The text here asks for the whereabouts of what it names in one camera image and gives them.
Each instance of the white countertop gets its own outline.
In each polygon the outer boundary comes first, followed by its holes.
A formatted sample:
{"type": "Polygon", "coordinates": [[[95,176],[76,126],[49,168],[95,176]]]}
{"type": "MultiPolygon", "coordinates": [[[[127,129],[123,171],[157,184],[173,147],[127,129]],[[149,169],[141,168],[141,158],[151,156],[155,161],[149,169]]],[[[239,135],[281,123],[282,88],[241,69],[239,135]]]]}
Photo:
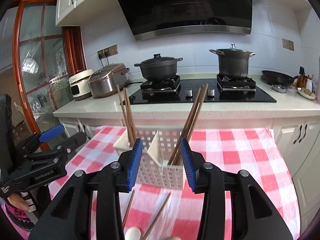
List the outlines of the white countertop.
{"type": "MultiPolygon", "coordinates": [[[[215,73],[180,75],[181,79],[215,78],[215,73]]],[[[199,119],[252,119],[305,117],[320,115],[320,104],[300,96],[294,87],[287,93],[275,92],[260,80],[260,75],[249,75],[259,88],[272,96],[277,103],[204,103],[199,119]]],[[[140,84],[128,87],[129,95],[140,88],[140,84]]],[[[192,103],[132,105],[135,119],[186,119],[192,103]]],[[[121,119],[123,118],[118,94],[107,98],[72,101],[53,113],[56,117],[121,119]]]]}

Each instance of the blue gripper pad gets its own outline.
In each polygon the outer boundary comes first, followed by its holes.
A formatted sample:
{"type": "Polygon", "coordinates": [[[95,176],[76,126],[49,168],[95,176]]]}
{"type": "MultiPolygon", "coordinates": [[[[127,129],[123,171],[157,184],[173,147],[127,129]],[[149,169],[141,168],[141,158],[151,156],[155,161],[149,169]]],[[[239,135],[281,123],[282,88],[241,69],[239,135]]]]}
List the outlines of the blue gripper pad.
{"type": "Polygon", "coordinates": [[[41,134],[39,142],[48,142],[64,132],[63,125],[57,125],[41,134]]]}
{"type": "Polygon", "coordinates": [[[189,187],[192,189],[192,192],[194,192],[196,190],[196,172],[191,162],[190,155],[192,154],[192,151],[190,149],[187,139],[183,139],[181,141],[180,153],[183,161],[184,170],[186,171],[189,187]]]}
{"type": "Polygon", "coordinates": [[[129,191],[132,190],[133,186],[136,184],[136,179],[138,175],[140,160],[142,156],[142,141],[137,139],[131,150],[131,163],[128,169],[128,184],[127,188],[129,191]]]}

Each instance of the black range hood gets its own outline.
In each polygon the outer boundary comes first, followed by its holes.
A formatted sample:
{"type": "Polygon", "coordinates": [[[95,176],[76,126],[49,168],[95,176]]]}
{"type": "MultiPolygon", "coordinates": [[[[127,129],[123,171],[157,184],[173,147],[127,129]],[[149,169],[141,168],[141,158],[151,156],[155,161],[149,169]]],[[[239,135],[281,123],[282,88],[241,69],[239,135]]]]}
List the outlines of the black range hood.
{"type": "Polygon", "coordinates": [[[137,41],[178,33],[251,33],[252,0],[118,1],[137,41]]]}

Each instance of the frying pan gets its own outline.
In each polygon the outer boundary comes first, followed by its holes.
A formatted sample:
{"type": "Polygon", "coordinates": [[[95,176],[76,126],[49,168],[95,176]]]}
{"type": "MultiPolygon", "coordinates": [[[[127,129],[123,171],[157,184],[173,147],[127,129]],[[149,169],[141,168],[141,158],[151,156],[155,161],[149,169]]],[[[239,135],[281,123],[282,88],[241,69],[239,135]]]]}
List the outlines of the frying pan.
{"type": "Polygon", "coordinates": [[[275,71],[263,70],[262,75],[269,85],[290,87],[294,81],[293,77],[275,71]]]}

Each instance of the utensil basket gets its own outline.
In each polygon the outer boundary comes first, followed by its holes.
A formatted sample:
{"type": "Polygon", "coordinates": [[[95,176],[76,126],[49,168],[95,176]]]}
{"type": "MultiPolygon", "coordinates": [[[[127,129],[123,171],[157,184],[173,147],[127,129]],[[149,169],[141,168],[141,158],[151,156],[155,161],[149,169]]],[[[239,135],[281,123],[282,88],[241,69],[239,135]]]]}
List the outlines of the utensil basket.
{"type": "MultiPolygon", "coordinates": [[[[186,179],[183,165],[167,166],[183,128],[137,126],[136,129],[144,147],[137,182],[158,187],[183,189],[186,179]]],[[[127,130],[113,147],[119,155],[132,149],[129,146],[127,130]]]]}

